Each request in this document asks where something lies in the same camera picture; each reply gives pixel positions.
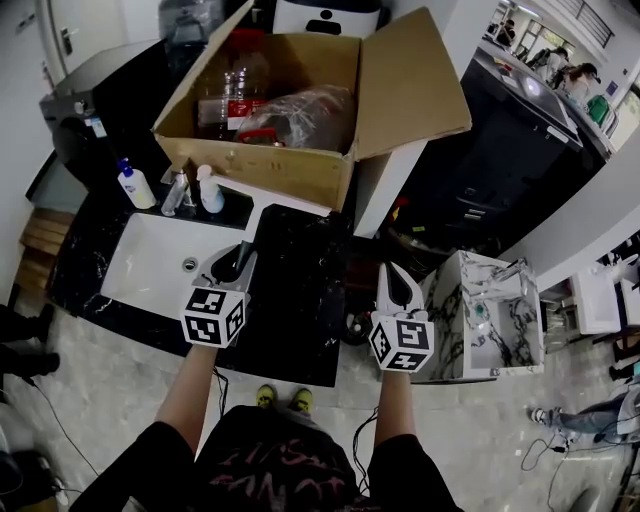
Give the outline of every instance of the green object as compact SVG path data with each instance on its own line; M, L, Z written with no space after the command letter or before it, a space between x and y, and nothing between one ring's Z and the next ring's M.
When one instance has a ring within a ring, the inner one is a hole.
M602 126L602 121L604 121L607 112L609 112L609 103L604 96L602 96L602 94L594 96L589 100L589 103L587 103L587 107L589 107L589 117L591 117L598 126Z

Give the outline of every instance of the white bottle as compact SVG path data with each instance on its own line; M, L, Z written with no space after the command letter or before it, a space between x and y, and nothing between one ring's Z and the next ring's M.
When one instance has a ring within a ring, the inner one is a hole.
M144 177L142 171L132 169L129 165L129 159L123 158L118 162L120 174L118 181L122 188L131 199L133 206L139 210L147 210L156 204L156 198L149 188L147 178Z
M200 182L202 206L209 213L218 213L224 206L224 196L213 179L213 169L210 165L198 167L198 181Z

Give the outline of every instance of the black marble countertop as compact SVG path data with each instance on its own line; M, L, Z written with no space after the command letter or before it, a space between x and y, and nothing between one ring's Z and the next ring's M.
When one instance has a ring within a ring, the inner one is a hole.
M226 196L211 215L199 207L194 222L244 228L251 199ZM69 313L132 340L177 355L191 345L180 322L100 294L129 217L137 210L124 193L89 194L61 248L49 298ZM145 213L160 215L156 206ZM249 289L249 317L218 366L267 378L333 386L344 315L344 276L352 220L281 206L267 208L255 239L258 262Z

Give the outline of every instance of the box flap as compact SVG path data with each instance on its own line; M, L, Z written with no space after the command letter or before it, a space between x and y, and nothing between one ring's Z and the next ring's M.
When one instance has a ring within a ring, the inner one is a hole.
M362 42L356 159L471 128L460 82L428 9Z
M174 93L172 94L169 101L162 109L160 116L156 120L153 125L153 131L158 129L158 126L164 121L164 119L169 115L169 112L182 100L187 94L189 94L189 90L193 86L194 82L200 76L200 73L207 66L211 58L216 54L216 52L220 49L222 44L227 40L229 34L233 32L233 29L236 28L236 25L242 21L242 18L249 12L249 10L253 7L253 0L248 0L244 3L227 21L225 21L218 29L211 34L209 37L209 44L205 50L200 54L200 57L195 61L191 69L184 77L180 85L176 88Z

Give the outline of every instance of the tile floor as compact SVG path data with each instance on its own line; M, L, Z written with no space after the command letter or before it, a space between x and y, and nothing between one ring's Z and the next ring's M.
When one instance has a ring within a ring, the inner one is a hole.
M17 309L27 315L37 311L25 301ZM56 313L51 343L61 354L62 364L55 375L40 380L41 387L68 434L102 471L153 420L181 359L62 311ZM616 386L607 375L611 360L608 346L578 344L548 356L543 375L481 384L414 386L420 440L458 505L466 512L547 510L549 482L562 455L547 453L535 470L520 470L530 443L537 437L550 437L543 427L527 420L525 407L558 405L573 412L613 396ZM350 459L354 432L377 404L380 384L373 364L365 347L342 345L335 388L312 389L314 419L345 448ZM253 404L264 379L223 373L230 381L227 407ZM282 398L297 387L273 384ZM63 437L44 399L15 378L7 378L7 389L66 485L84 489L92 473ZM218 420L218 396L214 380L205 432ZM359 458L365 467L371 457L373 431L373 425L367 427L360 438ZM589 439L577 447L585 446L590 446ZM555 510L568 512L587 485L596 485L602 492L598 512L609 512L628 457L626 450L618 447L570 455L555 480Z

